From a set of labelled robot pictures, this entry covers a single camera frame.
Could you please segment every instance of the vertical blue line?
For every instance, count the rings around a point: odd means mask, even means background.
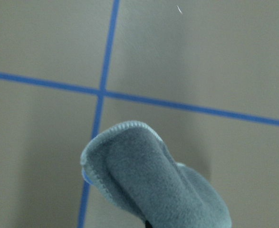
[[[119,0],[114,0],[111,20],[109,25],[109,31],[107,35],[107,41],[106,41],[105,57],[103,61],[102,75],[101,75],[101,80],[99,85],[99,93],[98,93],[98,100],[96,105],[94,125],[92,130],[92,138],[96,137],[99,132],[102,110],[103,110],[103,103],[104,103],[104,96],[106,94],[106,82],[108,78],[108,72],[109,72],[110,61],[111,61],[118,9],[119,9]],[[85,224],[89,192],[90,192],[90,185],[84,181],[82,197],[80,202],[79,216],[78,216],[78,226],[77,226],[78,228],[83,228]]]

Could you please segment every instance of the white speck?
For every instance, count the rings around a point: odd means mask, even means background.
[[[176,5],[176,6],[177,6],[179,12],[180,12],[181,14],[183,14],[183,12],[182,12],[181,9],[179,8],[179,6],[178,6],[178,5]]]

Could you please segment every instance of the gray cloth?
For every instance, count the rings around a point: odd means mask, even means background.
[[[145,123],[123,122],[99,134],[82,152],[81,165],[108,201],[153,228],[231,228],[220,195],[195,170],[176,163]]]

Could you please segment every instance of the floor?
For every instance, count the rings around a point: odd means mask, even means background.
[[[143,228],[80,172],[126,120],[279,227],[279,1],[0,1],[0,227]]]

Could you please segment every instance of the blue stripe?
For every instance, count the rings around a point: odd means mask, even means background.
[[[77,93],[84,93],[84,94],[98,95],[100,93],[98,89],[94,89],[91,87],[72,85],[72,84],[66,84],[66,83],[62,83],[62,82],[55,82],[55,81],[51,81],[51,80],[44,80],[44,79],[25,77],[25,76],[19,76],[19,75],[12,75],[12,74],[1,73],[1,72],[0,72],[0,79],[30,84],[30,85],[35,85],[35,86],[50,87],[53,89],[63,89],[63,90],[68,90],[68,91],[72,91],[72,92],[77,92]]]
[[[149,97],[127,95],[127,94],[110,92],[110,91],[106,92],[106,96],[115,98],[115,99],[132,101],[132,102],[169,107],[169,108],[203,113],[203,114],[209,114],[209,115],[217,115],[220,117],[239,119],[239,120],[243,120],[243,121],[256,122],[256,123],[260,123],[260,124],[270,124],[270,125],[279,126],[278,119],[254,116],[254,115],[250,115],[250,114],[236,113],[236,112],[231,112],[231,111],[218,110],[218,109],[190,105],[190,104],[175,103],[175,102],[170,102],[170,101],[165,101],[165,100],[153,99],[153,98],[149,98]]]
[[[104,57],[102,75],[101,75],[100,86],[99,86],[100,93],[98,94],[98,100],[96,105],[95,119],[94,119],[94,125],[92,130],[92,138],[97,136],[99,132],[102,110],[103,110],[103,103],[104,103],[104,96],[106,92],[106,82],[108,78],[110,59],[111,59],[112,47],[113,47],[113,41],[115,35],[115,26],[116,26],[116,20],[118,15],[118,9],[119,9],[119,0],[114,0],[110,26],[108,31],[108,37],[106,41],[105,57]],[[82,191],[80,210],[78,216],[78,226],[77,226],[78,228],[83,228],[85,224],[89,189],[90,189],[89,184],[84,181],[84,188]]]

